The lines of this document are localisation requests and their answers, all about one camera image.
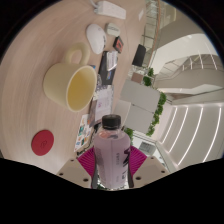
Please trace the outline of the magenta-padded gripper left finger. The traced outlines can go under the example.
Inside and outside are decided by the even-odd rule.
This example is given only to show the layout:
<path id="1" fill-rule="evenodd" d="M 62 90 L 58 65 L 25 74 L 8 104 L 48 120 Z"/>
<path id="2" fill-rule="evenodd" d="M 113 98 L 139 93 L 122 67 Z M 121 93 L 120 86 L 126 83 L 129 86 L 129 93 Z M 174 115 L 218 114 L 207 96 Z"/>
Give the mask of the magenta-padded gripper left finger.
<path id="1" fill-rule="evenodd" d="M 84 188 L 97 188 L 97 166 L 94 148 L 77 152 L 58 171 L 57 175 Z"/>

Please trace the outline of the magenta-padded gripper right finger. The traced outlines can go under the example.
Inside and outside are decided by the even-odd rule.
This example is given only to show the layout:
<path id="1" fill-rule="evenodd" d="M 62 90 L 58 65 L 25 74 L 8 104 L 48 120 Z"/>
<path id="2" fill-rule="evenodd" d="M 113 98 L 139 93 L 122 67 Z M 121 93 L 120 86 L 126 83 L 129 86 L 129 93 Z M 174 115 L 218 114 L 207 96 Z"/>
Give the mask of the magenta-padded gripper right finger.
<path id="1" fill-rule="evenodd" d="M 146 156 L 134 146 L 130 147 L 128 185 L 140 188 L 167 176 L 169 172 L 155 156 Z"/>

